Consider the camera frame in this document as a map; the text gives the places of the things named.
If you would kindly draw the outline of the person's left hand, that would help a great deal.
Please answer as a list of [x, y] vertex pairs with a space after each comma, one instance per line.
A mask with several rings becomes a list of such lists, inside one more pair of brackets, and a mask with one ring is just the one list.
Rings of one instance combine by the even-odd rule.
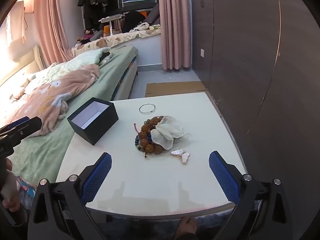
[[17, 190], [16, 177], [12, 173], [12, 162], [10, 159], [5, 158], [6, 161], [6, 180], [1, 189], [1, 195], [3, 197], [2, 204], [10, 212], [16, 212], [20, 209], [19, 193]]

